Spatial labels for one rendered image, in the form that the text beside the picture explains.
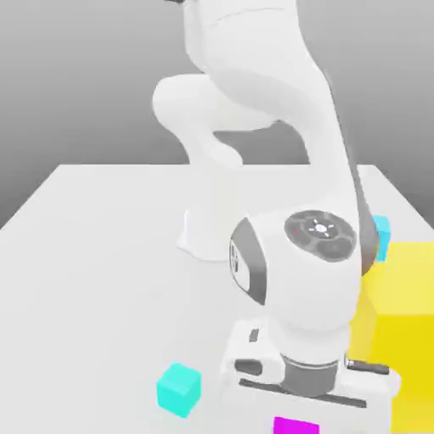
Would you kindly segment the large yellow box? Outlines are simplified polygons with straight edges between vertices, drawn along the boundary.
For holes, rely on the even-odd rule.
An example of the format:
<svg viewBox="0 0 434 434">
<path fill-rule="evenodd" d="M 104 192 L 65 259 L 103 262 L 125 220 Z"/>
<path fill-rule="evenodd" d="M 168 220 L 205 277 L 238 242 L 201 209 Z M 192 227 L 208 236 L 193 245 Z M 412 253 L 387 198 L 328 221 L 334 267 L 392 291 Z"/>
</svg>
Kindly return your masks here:
<svg viewBox="0 0 434 434">
<path fill-rule="evenodd" d="M 401 376 L 392 431 L 434 433 L 434 242 L 392 242 L 363 276 L 348 356 Z"/>
</svg>

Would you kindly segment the small cyan cube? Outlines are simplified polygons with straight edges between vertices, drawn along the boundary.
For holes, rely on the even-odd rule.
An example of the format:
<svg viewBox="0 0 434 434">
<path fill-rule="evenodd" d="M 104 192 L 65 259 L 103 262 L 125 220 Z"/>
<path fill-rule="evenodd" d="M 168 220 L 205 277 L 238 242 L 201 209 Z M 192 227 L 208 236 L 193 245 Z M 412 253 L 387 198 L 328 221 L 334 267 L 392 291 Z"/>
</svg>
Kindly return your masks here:
<svg viewBox="0 0 434 434">
<path fill-rule="evenodd" d="M 173 363 L 156 384 L 157 403 L 162 409 L 186 418 L 202 395 L 202 375 L 181 363 Z"/>
</svg>

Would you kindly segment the small light blue cube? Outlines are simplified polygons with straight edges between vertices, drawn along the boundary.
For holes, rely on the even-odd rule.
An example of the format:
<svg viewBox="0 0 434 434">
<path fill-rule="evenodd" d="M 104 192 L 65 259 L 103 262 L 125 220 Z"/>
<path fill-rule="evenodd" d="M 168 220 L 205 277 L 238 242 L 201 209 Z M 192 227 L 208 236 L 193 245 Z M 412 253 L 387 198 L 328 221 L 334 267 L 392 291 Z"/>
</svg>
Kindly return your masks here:
<svg viewBox="0 0 434 434">
<path fill-rule="evenodd" d="M 379 236 L 376 262 L 385 262 L 387 259 L 387 251 L 391 239 L 391 226 L 389 219 L 383 215 L 374 215 L 374 222 Z"/>
</svg>

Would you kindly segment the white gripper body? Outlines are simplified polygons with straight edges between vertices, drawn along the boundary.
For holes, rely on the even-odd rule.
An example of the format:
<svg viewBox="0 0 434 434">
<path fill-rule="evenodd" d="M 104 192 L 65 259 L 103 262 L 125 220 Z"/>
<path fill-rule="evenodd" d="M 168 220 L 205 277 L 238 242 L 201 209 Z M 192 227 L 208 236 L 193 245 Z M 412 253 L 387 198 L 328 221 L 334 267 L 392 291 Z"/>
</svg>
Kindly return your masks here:
<svg viewBox="0 0 434 434">
<path fill-rule="evenodd" d="M 229 374 L 220 383 L 220 400 L 256 433 L 271 431 L 273 419 L 282 417 L 316 424 L 320 434 L 390 434 L 392 400 L 400 387 L 401 376 L 392 369 L 341 368 L 332 391 L 306 398 Z"/>
</svg>

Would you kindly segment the small magenta cube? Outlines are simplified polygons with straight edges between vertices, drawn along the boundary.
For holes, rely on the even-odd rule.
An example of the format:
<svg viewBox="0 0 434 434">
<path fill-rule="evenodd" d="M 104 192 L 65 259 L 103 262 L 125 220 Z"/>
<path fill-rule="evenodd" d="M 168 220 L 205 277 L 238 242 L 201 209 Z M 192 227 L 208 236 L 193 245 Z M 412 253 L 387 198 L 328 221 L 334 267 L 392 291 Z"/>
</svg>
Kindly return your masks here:
<svg viewBox="0 0 434 434">
<path fill-rule="evenodd" d="M 307 421 L 276 416 L 273 422 L 273 434 L 320 434 L 320 426 Z"/>
</svg>

